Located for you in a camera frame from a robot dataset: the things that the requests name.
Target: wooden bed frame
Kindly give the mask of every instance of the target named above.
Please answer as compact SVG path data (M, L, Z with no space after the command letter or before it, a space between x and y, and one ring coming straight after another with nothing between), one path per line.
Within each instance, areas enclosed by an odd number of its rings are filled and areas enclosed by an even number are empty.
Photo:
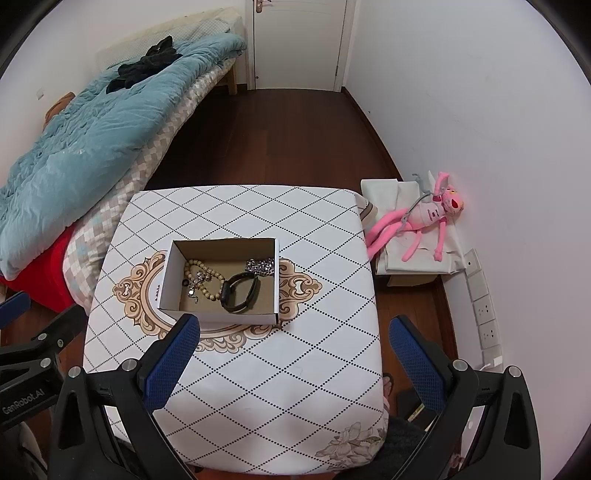
M236 62L232 65L232 68L225 74L222 79L217 83L216 86L228 86L228 93L230 95L236 95L238 93L238 83L236 82Z

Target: diamond pattern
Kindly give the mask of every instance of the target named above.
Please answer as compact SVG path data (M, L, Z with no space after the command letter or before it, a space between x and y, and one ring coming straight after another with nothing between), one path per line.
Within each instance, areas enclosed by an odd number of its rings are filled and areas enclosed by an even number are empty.
M344 428L385 427L375 295L351 192L211 186L149 193L138 194L142 207L131 200L117 230L123 233L115 235L121 241L105 259L109 271L89 320L89 371L116 368L155 341L112 295L135 262L166 249L171 238L278 238L281 256L322 288L282 330L248 339L238 353L196 352L156 415L163 432L196 465L301 475L332 469L333 460L315 455ZM202 325L202 334L208 331ZM110 418L124 436L118 417Z

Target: cardboard box on floor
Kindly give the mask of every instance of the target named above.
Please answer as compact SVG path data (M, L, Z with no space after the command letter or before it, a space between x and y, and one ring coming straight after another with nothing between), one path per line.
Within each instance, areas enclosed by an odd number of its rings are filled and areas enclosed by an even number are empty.
M226 280L244 272L251 258L275 259L275 275L258 277L260 287L253 304L242 313L229 313L219 300L211 301L197 291L199 301L188 296L189 287L183 286L185 262L200 260L220 272ZM251 280L236 286L238 302L245 299ZM221 288L217 278L206 283L206 288L217 293ZM174 319L183 313L193 313L200 322L239 325L276 325L279 318L279 242L276 238L222 238L216 240L173 240L166 261L158 296L158 309Z

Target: light switch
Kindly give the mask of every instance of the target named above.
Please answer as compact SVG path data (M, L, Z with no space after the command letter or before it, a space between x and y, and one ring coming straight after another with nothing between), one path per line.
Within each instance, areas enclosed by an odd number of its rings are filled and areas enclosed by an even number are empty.
M472 301L481 299L488 295L488 285L484 278L484 272L479 270L474 275L468 277L468 290L470 290L470 298Z

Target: door frame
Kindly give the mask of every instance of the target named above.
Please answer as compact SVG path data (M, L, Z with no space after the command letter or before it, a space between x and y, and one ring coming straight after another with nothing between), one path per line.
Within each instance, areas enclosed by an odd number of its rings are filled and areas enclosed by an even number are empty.
M349 47L351 44L351 31L353 29L353 19L355 17L355 7L358 0L346 0L345 17L343 19L343 32L340 36L340 49L337 70L335 75L335 85L333 90L340 92L343 86L345 76L345 67L349 57ZM248 58L246 62L246 82L249 90L256 89L255 79L255 2L256 0L245 0L245 26L246 43L248 45Z

